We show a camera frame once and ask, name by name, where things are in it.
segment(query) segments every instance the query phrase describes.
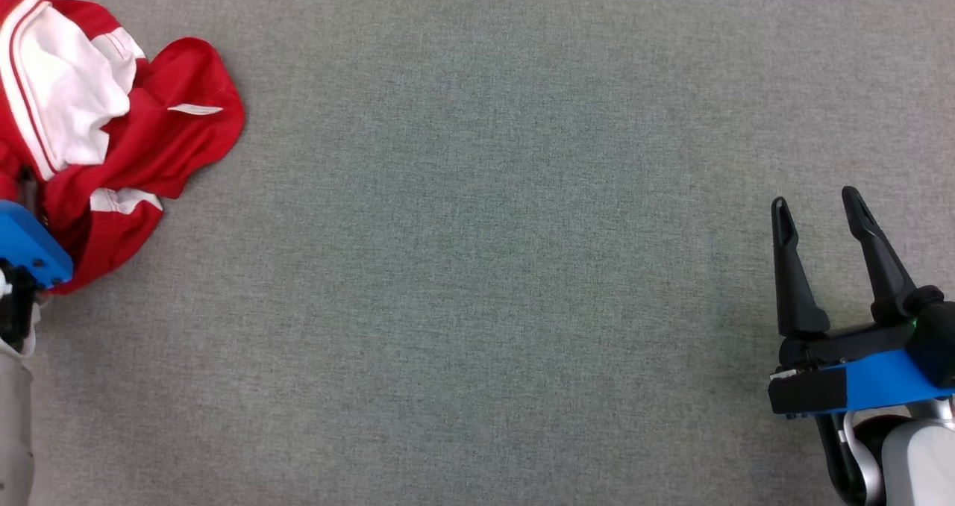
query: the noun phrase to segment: gray carpet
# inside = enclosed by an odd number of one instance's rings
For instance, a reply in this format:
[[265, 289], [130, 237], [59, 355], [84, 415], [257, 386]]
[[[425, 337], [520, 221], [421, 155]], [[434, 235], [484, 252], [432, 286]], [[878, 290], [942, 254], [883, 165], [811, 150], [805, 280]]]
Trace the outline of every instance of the gray carpet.
[[45, 311], [40, 504], [835, 504], [773, 417], [768, 205], [955, 291], [955, 0], [95, 0], [245, 135]]

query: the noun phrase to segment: fabric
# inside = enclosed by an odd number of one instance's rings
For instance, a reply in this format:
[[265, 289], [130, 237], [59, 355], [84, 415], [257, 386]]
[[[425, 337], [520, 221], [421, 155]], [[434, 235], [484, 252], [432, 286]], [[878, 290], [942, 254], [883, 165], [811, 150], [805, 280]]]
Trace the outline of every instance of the fabric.
[[771, 414], [770, 204], [955, 292], [955, 0], [92, 0], [235, 148], [38, 325], [34, 504], [837, 506]]
[[50, 232], [74, 258], [65, 294], [112, 271], [147, 240], [192, 172], [242, 130], [239, 96], [205, 41], [153, 61], [102, 6], [0, 0], [0, 176], [15, 200], [20, 166], [40, 178]]

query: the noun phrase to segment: clothing tag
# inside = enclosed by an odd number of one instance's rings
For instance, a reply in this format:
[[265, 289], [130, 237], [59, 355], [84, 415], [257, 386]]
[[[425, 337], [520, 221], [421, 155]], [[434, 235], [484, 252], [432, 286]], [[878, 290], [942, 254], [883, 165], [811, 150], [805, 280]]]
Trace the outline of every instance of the clothing tag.
[[187, 114], [192, 114], [193, 116], [208, 116], [210, 114], [215, 114], [222, 110], [221, 106], [201, 106], [197, 104], [178, 104], [176, 106], [171, 106], [168, 110], [177, 110], [180, 112], [185, 112]]

